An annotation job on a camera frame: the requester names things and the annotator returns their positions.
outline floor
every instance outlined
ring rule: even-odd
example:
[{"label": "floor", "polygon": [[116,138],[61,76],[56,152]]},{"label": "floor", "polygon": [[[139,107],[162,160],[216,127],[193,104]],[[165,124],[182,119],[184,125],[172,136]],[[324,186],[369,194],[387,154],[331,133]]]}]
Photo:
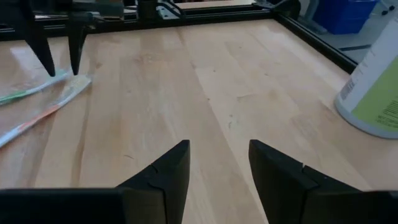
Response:
[{"label": "floor", "polygon": [[[304,14],[306,11],[308,0],[300,1],[302,1],[303,4],[303,10],[301,14]],[[398,1],[396,0],[390,0],[390,2],[398,5]],[[377,4],[370,18],[363,26],[361,32],[358,34],[333,35],[330,33],[326,33],[319,34],[319,36],[332,46],[342,50],[346,55],[350,56],[355,61],[360,62],[368,52],[371,44],[376,41],[383,28],[387,25],[391,18],[394,17],[394,14],[396,13],[395,10],[389,12],[385,16],[382,16],[381,12],[383,10],[385,10],[385,8],[383,8],[381,4]]]}]

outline wood grain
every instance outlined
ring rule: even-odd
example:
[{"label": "wood grain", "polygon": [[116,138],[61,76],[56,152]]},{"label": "wood grain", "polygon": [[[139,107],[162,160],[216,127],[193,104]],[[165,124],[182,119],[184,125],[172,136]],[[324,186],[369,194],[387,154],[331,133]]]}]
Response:
[{"label": "wood grain", "polygon": [[240,6],[240,5],[250,5],[254,0],[211,0],[202,2],[183,2],[178,3],[182,9],[192,9],[199,7],[217,7],[217,6]]},{"label": "wood grain", "polygon": [[[51,39],[67,67],[66,38]],[[25,43],[1,42],[0,87],[46,74]],[[0,187],[112,187],[191,140],[184,223],[265,223],[250,139],[357,188],[398,189],[398,143],[346,123],[349,75],[276,21],[89,35],[92,85],[0,149]],[[57,94],[0,107],[0,132]]]}]

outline colorful toothbrush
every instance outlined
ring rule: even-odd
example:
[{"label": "colorful toothbrush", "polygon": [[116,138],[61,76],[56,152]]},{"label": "colorful toothbrush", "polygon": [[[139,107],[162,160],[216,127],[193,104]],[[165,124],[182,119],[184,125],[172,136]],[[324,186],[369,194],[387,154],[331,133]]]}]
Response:
[{"label": "colorful toothbrush", "polygon": [[26,90],[17,90],[14,91],[6,96],[0,96],[0,105],[6,104],[11,102],[12,100],[15,100],[17,98],[21,98],[24,96],[28,96],[31,95],[33,93],[36,93],[40,90],[43,90],[44,88],[56,84],[64,79],[66,79],[66,77],[69,75],[69,72],[66,72],[64,70],[59,70],[57,72],[57,75],[55,77],[50,77],[47,79],[47,81],[39,86],[33,87],[33,88],[29,88],[31,83],[28,84],[24,84],[24,86],[26,86],[28,89]]},{"label": "colorful toothbrush", "polygon": [[89,84],[91,83],[91,78],[87,75],[78,75],[73,77],[68,83],[65,85],[65,88],[61,92],[60,96],[51,103],[44,111],[33,117],[31,120],[22,123],[15,128],[12,128],[6,134],[0,137],[0,147],[7,144],[9,141],[13,140],[15,137],[32,127],[34,124],[39,122],[42,118],[52,114],[54,111],[57,111],[65,104],[67,104],[70,100],[72,100],[77,94],[83,91]]}]

